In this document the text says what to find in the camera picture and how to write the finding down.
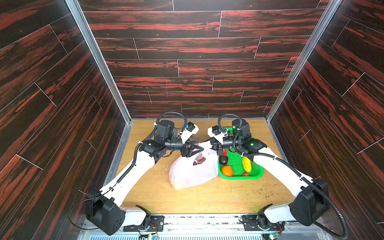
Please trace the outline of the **aluminium corner post right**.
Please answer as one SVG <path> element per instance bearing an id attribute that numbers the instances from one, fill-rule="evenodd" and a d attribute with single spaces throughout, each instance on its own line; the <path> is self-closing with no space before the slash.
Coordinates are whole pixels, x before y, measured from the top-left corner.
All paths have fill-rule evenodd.
<path id="1" fill-rule="evenodd" d="M 271 125 L 271 121 L 277 112 L 279 106 L 282 104 L 285 96 L 289 92 L 290 88 L 292 87 L 293 83 L 295 82 L 297 76 L 299 75 L 301 69 L 305 65 L 307 59 L 311 55 L 312 51 L 314 50 L 316 44 L 320 40 L 321 36 L 323 35 L 325 29 L 329 25 L 330 21 L 332 20 L 333 16 L 335 15 L 337 9 L 339 8 L 340 4 L 342 3 L 342 0 L 331 0 L 327 7 L 325 8 L 323 14 L 321 15 L 317 25 L 314 28 L 314 31 L 310 35 L 308 42 L 306 43 L 305 47 L 303 48 L 303 51 L 301 52 L 300 56 L 298 57 L 298 60 L 296 61 L 292 71 L 290 72 L 286 83 L 284 84 L 281 92 L 279 93 L 274 105 L 272 106 L 270 112 L 267 114 L 266 121 L 268 125 Z"/>

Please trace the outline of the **aluminium corner post left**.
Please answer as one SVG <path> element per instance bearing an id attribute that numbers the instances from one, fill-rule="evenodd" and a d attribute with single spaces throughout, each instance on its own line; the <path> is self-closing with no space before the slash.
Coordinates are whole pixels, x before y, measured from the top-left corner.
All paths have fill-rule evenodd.
<path id="1" fill-rule="evenodd" d="M 90 49 L 92 56 L 94 57 L 96 64 L 99 70 L 102 73 L 103 78 L 118 105 L 118 108 L 127 124 L 132 121 L 131 115 L 124 103 L 122 95 L 119 92 L 119 89 L 113 79 L 113 76 L 107 66 L 107 63 L 102 55 L 102 52 L 97 44 L 97 41 L 92 33 L 92 30 L 87 22 L 87 19 L 81 9 L 81 6 L 78 1 L 75 0 L 65 0 L 66 5 L 68 6 L 73 18 Z"/>

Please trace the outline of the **aluminium corner post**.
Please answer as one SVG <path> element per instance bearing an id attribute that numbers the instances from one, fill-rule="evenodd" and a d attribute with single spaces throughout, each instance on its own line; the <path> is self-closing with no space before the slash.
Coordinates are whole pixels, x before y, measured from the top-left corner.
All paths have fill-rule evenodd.
<path id="1" fill-rule="evenodd" d="M 124 103 L 122 95 L 119 92 L 119 89 L 113 79 L 113 76 L 107 66 L 107 63 L 102 55 L 102 52 L 97 44 L 97 41 L 92 33 L 92 30 L 87 22 L 87 19 L 81 9 L 81 6 L 78 1 L 75 0 L 65 0 L 66 5 L 68 6 L 73 18 L 90 49 L 92 56 L 94 57 L 96 64 L 99 70 L 102 73 L 103 78 L 118 105 L 118 108 L 127 124 L 132 121 L 131 115 Z"/>
<path id="2" fill-rule="evenodd" d="M 310 35 L 308 42 L 306 43 L 305 47 L 303 48 L 303 51 L 301 52 L 300 56 L 298 57 L 298 60 L 296 61 L 292 71 L 290 72 L 286 83 L 284 84 L 281 92 L 279 93 L 274 105 L 272 106 L 270 112 L 267 114 L 266 121 L 268 125 L 271 125 L 271 121 L 277 112 L 279 106 L 282 104 L 285 96 L 289 92 L 290 88 L 292 87 L 293 83 L 295 82 L 297 76 L 299 75 L 301 69 L 305 65 L 307 59 L 311 55 L 312 51 L 314 50 L 316 44 L 320 40 L 321 36 L 323 35 L 325 29 L 329 25 L 330 21 L 332 20 L 333 16 L 335 15 L 337 9 L 339 8 L 340 4 L 342 3 L 342 0 L 331 0 L 327 7 L 325 8 L 323 14 L 321 15 L 317 25 L 314 28 L 314 31 Z"/>

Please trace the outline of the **pink dragon fruit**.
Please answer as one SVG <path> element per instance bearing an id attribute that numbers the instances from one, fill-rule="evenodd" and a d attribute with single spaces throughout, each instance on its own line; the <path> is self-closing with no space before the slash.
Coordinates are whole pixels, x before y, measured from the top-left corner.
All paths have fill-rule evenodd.
<path id="1" fill-rule="evenodd" d="M 200 164 L 203 164 L 204 162 L 206 161 L 206 158 L 205 157 L 199 157 L 199 158 L 196 158 L 193 162 L 193 165 L 196 166 L 196 165 L 200 165 Z"/>

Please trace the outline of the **metal base rail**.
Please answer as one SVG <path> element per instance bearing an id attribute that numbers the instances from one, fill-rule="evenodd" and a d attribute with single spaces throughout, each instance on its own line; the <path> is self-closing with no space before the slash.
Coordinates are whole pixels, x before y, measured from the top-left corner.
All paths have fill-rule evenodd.
<path id="1" fill-rule="evenodd" d="M 330 240 L 317 226 L 285 222 L 269 229 L 251 214 L 155 214 L 147 231 L 120 228 L 108 236 L 101 230 L 82 230 L 79 240 Z"/>

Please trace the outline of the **pink printed plastic bag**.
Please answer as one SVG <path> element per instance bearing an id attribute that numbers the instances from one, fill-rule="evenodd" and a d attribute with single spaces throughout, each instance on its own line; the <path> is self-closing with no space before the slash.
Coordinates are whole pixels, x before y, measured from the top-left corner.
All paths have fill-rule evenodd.
<path id="1" fill-rule="evenodd" d="M 204 150 L 192 157 L 179 157 L 169 171 L 169 179 L 175 190 L 181 190 L 204 184 L 219 174 L 218 154 L 212 150 L 210 142 L 199 144 Z M 205 157 L 206 161 L 200 165 L 193 165 L 196 158 Z"/>

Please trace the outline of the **dark purple fruit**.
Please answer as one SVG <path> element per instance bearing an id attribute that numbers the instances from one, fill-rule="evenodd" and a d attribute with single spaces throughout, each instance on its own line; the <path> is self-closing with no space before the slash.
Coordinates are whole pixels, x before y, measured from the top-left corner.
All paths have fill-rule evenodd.
<path id="1" fill-rule="evenodd" d="M 226 166 L 229 162 L 229 158 L 227 156 L 219 156 L 219 164 Z"/>

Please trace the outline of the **orange fake fruit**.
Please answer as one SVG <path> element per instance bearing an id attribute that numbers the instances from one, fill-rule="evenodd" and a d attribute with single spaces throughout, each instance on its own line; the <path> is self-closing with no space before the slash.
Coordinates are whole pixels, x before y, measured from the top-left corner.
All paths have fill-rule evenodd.
<path id="1" fill-rule="evenodd" d="M 221 168 L 221 173 L 226 177 L 232 177 L 234 172 L 231 166 L 224 166 Z"/>

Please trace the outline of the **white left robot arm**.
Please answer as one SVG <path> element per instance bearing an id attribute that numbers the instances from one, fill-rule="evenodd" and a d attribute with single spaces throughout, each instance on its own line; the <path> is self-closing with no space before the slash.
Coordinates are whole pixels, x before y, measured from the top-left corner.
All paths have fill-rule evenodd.
<path id="1" fill-rule="evenodd" d="M 203 148 L 198 146 L 199 141 L 191 141 L 198 131 L 198 126 L 192 122 L 185 122 L 181 132 L 178 132 L 174 122 L 157 121 L 151 134 L 138 143 L 133 160 L 123 171 L 100 190 L 88 192 L 87 220 L 108 236 L 126 226 L 147 230 L 151 213 L 139 205 L 123 208 L 124 199 L 139 179 L 167 152 L 180 151 L 183 157 L 192 157 L 202 152 Z"/>

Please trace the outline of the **green plastic basket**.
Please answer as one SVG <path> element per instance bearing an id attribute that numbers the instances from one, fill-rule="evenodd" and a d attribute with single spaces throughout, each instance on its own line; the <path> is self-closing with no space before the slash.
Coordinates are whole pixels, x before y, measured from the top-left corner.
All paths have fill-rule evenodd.
<path id="1" fill-rule="evenodd" d="M 242 156 L 235 152 L 233 148 L 225 149 L 227 150 L 227 157 L 229 158 L 229 162 L 226 166 L 231 166 L 233 169 L 233 176 L 232 177 L 226 177 L 221 173 L 221 168 L 224 167 L 223 165 L 220 165 L 218 162 L 218 168 L 219 168 L 219 175 L 226 180 L 256 180 L 263 176 L 264 169 L 257 165 L 256 163 L 252 162 L 252 171 L 249 173 L 249 176 L 242 176 L 242 174 L 245 172 L 242 164 Z"/>

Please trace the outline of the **small yellow banana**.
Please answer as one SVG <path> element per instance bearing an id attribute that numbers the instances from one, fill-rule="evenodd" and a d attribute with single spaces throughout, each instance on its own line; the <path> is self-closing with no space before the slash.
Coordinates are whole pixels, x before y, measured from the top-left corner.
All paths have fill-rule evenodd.
<path id="1" fill-rule="evenodd" d="M 242 164 L 246 173 L 250 173 L 252 171 L 252 162 L 250 159 L 248 159 L 247 157 L 243 157 Z"/>

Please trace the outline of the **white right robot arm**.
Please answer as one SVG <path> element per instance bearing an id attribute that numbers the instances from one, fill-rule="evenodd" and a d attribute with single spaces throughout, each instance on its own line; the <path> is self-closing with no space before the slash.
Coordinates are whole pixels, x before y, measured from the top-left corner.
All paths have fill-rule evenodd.
<path id="1" fill-rule="evenodd" d="M 304 226 L 316 225 L 334 238 L 345 240 L 349 230 L 341 210 L 329 197 L 328 184 L 320 177 L 312 178 L 289 163 L 279 158 L 268 146 L 252 137 L 250 126 L 246 120 L 234 115 L 232 129 L 221 124 L 212 127 L 210 137 L 217 143 L 217 152 L 234 150 L 242 157 L 263 167 L 278 179 L 295 197 L 292 202 L 280 205 L 267 205 L 257 213 L 258 227 L 268 231 L 273 225 L 281 226 L 284 222 L 296 221 Z M 317 220 L 329 209 L 333 209 L 340 221 L 342 233 L 337 234 L 320 224 Z"/>

